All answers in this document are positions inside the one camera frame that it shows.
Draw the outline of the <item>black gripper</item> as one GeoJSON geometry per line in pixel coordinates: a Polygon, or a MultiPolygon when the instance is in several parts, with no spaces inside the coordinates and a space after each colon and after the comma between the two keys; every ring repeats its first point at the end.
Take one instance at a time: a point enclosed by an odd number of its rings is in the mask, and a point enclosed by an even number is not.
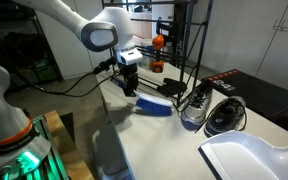
{"type": "Polygon", "coordinates": [[[123,92],[125,96],[135,97],[136,96],[135,91],[137,90],[137,86],[138,86],[137,65],[136,64],[131,64],[131,65],[120,64],[119,69],[125,81],[124,87],[123,87],[123,92]]]}

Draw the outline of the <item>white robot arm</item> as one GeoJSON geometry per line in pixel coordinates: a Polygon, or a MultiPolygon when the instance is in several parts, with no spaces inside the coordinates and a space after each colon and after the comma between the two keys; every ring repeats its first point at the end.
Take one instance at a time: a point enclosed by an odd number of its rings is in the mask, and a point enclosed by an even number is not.
{"type": "Polygon", "coordinates": [[[125,9],[105,7],[88,20],[72,10],[62,0],[13,0],[53,18],[71,32],[90,51],[102,52],[112,48],[114,59],[124,77],[122,89],[126,96],[135,96],[138,86],[137,63],[143,55],[133,41],[132,22],[125,9]]]}

